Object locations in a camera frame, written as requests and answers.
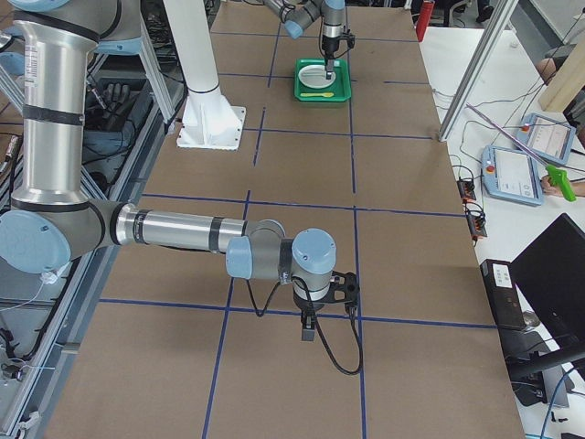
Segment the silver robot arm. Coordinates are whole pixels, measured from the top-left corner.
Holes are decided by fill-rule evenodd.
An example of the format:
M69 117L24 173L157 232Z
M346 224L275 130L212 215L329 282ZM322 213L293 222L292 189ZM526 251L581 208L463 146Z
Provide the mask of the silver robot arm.
M223 254L229 276L290 284L303 330L335 299L334 239L308 229L287 238L273 220L248 222L139 209L80 188L88 57L103 44L142 46L136 1L16 1L25 39L22 184L1 218L1 256L45 273L102 247L130 243Z
M342 0L307 1L296 6L285 1L261 1L284 24L288 35L297 39L315 21L321 20L321 50L323 51L325 77L330 80L334 73L335 54L344 37L343 17L346 2Z

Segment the person's hand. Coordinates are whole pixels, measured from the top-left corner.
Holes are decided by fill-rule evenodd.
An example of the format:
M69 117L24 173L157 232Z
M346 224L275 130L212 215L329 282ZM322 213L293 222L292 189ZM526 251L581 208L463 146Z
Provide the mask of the person's hand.
M559 186L553 186L550 182L550 177L545 176L540 180L543 192L546 195L563 198L562 191ZM583 197L584 189L581 187L581 182L574 182L571 184L572 190L576 197Z

